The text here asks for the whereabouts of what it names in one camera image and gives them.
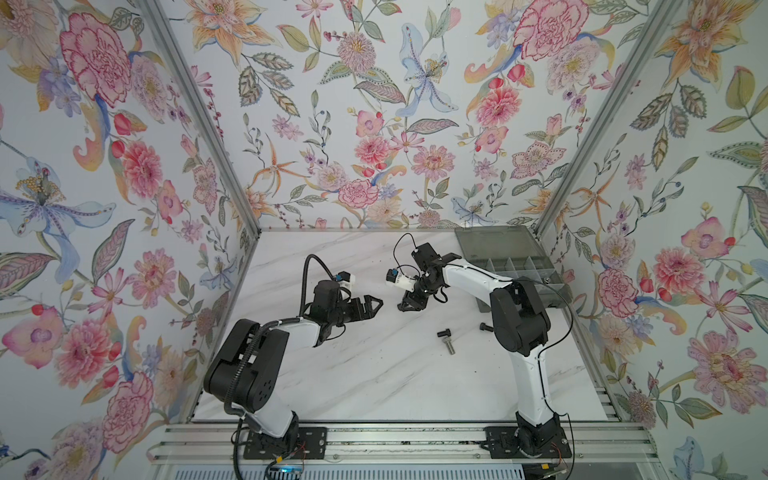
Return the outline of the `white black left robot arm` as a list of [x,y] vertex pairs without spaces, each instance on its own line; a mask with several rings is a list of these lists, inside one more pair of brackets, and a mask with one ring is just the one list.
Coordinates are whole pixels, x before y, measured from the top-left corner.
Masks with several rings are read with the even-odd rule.
[[286,354],[319,347],[334,328],[371,320],[382,306],[379,298],[354,297],[341,282],[322,280],[294,317],[264,324],[237,321],[205,374],[203,390],[252,431],[275,439],[288,436],[297,415],[275,393]]

